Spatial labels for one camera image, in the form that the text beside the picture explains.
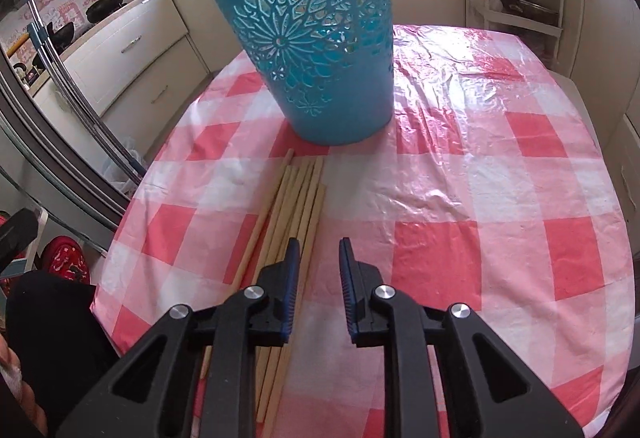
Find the red patterned stool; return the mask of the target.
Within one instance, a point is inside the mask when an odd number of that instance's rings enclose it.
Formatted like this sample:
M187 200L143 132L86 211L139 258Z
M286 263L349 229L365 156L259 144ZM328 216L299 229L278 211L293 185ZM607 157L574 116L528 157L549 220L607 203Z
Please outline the red patterned stool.
M90 271L80 245L69 236L56 236L42 251L44 272L81 284L90 283Z

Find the black wok on stove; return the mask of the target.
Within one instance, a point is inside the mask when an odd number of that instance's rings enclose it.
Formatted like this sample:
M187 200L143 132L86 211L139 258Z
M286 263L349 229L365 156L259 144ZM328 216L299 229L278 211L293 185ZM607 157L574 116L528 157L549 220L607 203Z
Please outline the black wok on stove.
M75 24L73 24L73 22L67 22L62 26L62 28L56 30L53 27L53 23L49 22L47 24L47 32L56 53L62 54L62 52L73 42L75 36Z

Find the blue perforated plastic basket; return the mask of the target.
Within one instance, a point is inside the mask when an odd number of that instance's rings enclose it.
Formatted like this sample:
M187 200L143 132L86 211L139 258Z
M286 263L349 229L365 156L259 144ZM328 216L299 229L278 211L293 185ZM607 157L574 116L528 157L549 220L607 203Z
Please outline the blue perforated plastic basket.
M394 110L392 0L215 0L300 138L342 146Z

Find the pink checkered tablecloth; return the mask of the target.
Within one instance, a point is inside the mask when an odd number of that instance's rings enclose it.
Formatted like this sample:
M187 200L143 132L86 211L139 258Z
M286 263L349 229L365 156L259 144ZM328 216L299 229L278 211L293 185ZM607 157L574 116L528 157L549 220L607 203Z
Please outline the pink checkered tablecloth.
M378 437L383 355L345 324L338 243L425 306L463 302L587 436L623 387L634 334L626 224L600 150L515 37L394 29L394 109L351 146L300 140L248 57L189 106L120 224L93 311L120 350L171 306L227 295L286 154L326 186L274 434Z

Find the wooden chopstick leftmost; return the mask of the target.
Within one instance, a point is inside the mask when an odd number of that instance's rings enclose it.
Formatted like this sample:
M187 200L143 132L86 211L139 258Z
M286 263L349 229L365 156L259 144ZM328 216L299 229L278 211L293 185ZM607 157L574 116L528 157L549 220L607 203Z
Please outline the wooden chopstick leftmost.
M264 199L262 200L262 207L258 213L254 228L252 232L250 232L250 238L245 245L244 252L242 255L242 259L239 263L239 267L235 271L235 275L233 280L228 288L227 293L224 295L224 299L229 298L233 295L240 287L242 280L244 279L246 269L250 264L250 260L253 257L254 250L257 244L257 241L262 233L262 228L264 228L265 221L269 215L271 207L273 206L274 201L276 200L277 194L280 191L280 185L283 182L284 175L290 161L292 160L294 155L293 149L288 149L285 153L285 157L281 162L276 176L274 176L272 184L270 184Z

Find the black frying pan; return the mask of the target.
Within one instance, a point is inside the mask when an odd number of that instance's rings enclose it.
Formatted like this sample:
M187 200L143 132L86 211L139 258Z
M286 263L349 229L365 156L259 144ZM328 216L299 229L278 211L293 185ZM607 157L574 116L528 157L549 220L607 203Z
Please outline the black frying pan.
M86 11L86 18L91 24L97 24L118 10L124 0L98 0Z

